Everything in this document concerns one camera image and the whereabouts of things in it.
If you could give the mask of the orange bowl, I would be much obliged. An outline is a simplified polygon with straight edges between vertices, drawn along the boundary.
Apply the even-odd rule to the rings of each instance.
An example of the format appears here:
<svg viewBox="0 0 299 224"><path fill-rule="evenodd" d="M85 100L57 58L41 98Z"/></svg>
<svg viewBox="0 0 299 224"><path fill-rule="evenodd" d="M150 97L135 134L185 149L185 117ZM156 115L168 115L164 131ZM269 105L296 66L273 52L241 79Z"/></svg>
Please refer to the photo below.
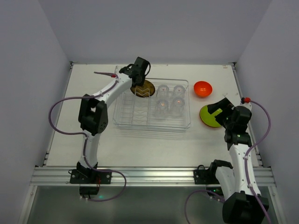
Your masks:
<svg viewBox="0 0 299 224"><path fill-rule="evenodd" d="M206 81L198 81L193 87L194 93L201 98L206 98L210 96L213 92L211 84Z"/></svg>

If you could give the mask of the aluminium mounting rail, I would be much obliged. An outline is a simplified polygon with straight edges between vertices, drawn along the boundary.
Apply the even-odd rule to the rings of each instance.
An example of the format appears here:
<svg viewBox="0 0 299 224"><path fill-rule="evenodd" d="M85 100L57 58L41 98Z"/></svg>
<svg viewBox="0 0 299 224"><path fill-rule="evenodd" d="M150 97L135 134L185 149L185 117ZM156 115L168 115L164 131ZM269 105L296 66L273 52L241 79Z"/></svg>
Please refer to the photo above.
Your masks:
<svg viewBox="0 0 299 224"><path fill-rule="evenodd" d="M71 175L69 170L75 167L37 167L31 180L32 186L69 186ZM193 170L195 168L137 168L118 167L127 180L127 187L191 187L195 185ZM259 187L276 186L271 168L254 168L256 182ZM112 173L109 186L121 187L123 177Z"/></svg>

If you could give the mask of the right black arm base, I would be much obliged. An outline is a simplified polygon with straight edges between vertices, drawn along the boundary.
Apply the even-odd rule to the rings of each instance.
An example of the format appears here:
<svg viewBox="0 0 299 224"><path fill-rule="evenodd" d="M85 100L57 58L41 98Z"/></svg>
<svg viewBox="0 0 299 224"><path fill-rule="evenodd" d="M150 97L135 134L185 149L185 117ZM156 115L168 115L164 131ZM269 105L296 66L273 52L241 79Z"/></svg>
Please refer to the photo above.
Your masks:
<svg viewBox="0 0 299 224"><path fill-rule="evenodd" d="M226 200L235 193L235 177L233 166L228 161L214 160L209 168L198 165L193 171L194 183L199 185L217 185L220 187L207 187L198 189L193 193L206 193L218 200Z"/></svg>

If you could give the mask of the olive brown plate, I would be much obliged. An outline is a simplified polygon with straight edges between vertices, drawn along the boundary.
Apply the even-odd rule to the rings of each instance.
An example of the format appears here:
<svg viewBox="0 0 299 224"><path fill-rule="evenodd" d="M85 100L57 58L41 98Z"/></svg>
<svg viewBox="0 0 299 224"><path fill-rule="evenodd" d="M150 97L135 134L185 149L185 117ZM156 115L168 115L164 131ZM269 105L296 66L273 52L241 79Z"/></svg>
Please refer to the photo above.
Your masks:
<svg viewBox="0 0 299 224"><path fill-rule="evenodd" d="M147 98L154 95L156 89L152 82L145 80L142 86L135 86L130 88L131 92L141 98Z"/></svg>

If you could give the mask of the clear glass front left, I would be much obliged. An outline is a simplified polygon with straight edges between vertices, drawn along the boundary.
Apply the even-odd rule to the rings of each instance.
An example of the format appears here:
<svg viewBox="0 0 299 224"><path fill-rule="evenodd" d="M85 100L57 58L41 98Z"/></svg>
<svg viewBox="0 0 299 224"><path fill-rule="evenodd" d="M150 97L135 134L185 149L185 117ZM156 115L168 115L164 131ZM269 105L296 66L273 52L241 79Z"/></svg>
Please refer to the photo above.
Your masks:
<svg viewBox="0 0 299 224"><path fill-rule="evenodd" d="M169 114L169 102L166 99L159 99L156 103L155 113L157 117L167 117Z"/></svg>

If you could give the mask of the clear glass back left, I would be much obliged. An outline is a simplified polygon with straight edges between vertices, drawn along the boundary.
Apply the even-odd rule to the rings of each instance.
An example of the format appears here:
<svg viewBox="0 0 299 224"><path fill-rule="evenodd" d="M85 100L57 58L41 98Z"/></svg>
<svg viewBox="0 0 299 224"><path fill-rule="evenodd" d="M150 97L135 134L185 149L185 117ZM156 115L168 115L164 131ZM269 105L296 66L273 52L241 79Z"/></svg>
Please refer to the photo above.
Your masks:
<svg viewBox="0 0 299 224"><path fill-rule="evenodd" d="M168 98L169 95L169 87L165 84L159 85L157 88L157 97L158 98Z"/></svg>

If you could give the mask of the clear glass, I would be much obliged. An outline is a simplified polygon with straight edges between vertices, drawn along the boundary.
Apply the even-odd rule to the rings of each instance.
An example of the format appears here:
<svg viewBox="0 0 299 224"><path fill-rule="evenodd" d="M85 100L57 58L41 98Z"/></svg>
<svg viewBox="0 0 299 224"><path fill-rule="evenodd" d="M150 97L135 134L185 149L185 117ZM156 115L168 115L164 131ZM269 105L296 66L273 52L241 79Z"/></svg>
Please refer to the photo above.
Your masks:
<svg viewBox="0 0 299 224"><path fill-rule="evenodd" d="M166 99L159 99L156 103L155 113L157 117L167 117L169 114L169 102Z"/></svg>
<svg viewBox="0 0 299 224"><path fill-rule="evenodd" d="M173 97L185 97L185 87L182 85L176 85L173 88Z"/></svg>
<svg viewBox="0 0 299 224"><path fill-rule="evenodd" d="M169 95L169 87L165 84L159 85L157 88L157 97L158 98L168 98Z"/></svg>
<svg viewBox="0 0 299 224"><path fill-rule="evenodd" d="M170 113L173 117L181 117L185 109L185 100L182 97L175 97L172 100Z"/></svg>

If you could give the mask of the green plate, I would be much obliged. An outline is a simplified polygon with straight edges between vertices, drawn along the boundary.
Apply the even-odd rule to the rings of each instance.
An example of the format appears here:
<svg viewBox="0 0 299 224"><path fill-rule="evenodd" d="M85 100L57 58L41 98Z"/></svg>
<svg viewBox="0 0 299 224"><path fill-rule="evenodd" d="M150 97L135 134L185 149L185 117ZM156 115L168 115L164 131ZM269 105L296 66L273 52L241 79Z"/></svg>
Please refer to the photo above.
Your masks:
<svg viewBox="0 0 299 224"><path fill-rule="evenodd" d="M218 115L220 112L222 112L221 109L217 110L216 112L214 112L213 114L209 114L207 111L207 105L203 106L199 112L199 117L215 117L216 115Z"/></svg>

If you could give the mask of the clear glass front right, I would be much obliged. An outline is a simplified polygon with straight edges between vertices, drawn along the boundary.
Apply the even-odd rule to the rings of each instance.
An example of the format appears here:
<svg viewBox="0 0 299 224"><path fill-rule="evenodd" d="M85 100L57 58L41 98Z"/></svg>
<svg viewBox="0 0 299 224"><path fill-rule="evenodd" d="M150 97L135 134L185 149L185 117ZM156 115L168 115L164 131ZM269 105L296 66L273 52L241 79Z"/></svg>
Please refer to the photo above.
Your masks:
<svg viewBox="0 0 299 224"><path fill-rule="evenodd" d="M175 97L172 100L170 113L173 117L181 117L185 109L185 100L182 97Z"/></svg>

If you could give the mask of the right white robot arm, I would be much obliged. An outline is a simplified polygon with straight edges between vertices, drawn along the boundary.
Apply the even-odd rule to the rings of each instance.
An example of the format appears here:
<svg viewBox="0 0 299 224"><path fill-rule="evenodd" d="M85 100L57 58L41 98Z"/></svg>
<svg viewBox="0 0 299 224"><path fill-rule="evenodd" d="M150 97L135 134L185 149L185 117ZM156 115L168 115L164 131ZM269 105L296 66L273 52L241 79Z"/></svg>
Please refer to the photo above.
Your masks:
<svg viewBox="0 0 299 224"><path fill-rule="evenodd" d="M217 161L215 178L224 195L222 218L227 224L260 224L270 221L267 213L269 200L262 197L252 164L251 137L247 132L252 117L249 98L242 98L234 106L227 98L207 106L209 114L221 110L215 120L225 128L224 140L231 162Z"/></svg>

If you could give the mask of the clear glass back right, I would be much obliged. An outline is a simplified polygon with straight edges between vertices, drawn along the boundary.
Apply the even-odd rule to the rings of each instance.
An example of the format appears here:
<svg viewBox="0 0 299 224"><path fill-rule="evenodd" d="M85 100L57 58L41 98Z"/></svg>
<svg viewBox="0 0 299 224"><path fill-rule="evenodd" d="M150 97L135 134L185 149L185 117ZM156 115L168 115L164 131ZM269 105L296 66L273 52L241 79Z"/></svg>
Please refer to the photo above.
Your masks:
<svg viewBox="0 0 299 224"><path fill-rule="evenodd" d="M173 88L173 97L185 97L185 87L182 85L176 85Z"/></svg>

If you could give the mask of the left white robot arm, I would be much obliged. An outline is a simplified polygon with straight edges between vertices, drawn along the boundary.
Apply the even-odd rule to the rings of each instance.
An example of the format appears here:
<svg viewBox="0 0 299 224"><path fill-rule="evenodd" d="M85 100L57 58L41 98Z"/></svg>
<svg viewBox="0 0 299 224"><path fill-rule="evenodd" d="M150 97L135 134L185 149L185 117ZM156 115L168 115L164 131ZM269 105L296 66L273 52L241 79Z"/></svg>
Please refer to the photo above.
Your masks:
<svg viewBox="0 0 299 224"><path fill-rule="evenodd" d="M78 121L83 130L84 143L77 171L84 175L96 171L98 143L108 125L109 106L128 89L143 86L150 69L149 61L137 57L133 64L121 68L116 74L96 72L112 77L114 81L94 95L86 94L81 99Z"/></svg>

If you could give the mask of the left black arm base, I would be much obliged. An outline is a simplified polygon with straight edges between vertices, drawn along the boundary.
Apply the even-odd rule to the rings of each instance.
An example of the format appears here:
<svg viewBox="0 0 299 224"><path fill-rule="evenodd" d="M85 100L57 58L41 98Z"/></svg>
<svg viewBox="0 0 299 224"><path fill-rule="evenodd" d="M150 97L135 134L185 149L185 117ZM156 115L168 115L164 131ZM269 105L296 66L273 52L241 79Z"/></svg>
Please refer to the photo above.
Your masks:
<svg viewBox="0 0 299 224"><path fill-rule="evenodd" d="M87 186L87 187L79 187L80 196L87 196L91 198L91 196L95 196L98 194L100 190L101 184L110 184L112 172L109 170L108 172L103 171L95 171L90 168L83 167L79 162L75 169L71 169L68 171L71 175L70 183L71 184L95 184L95 187Z"/></svg>

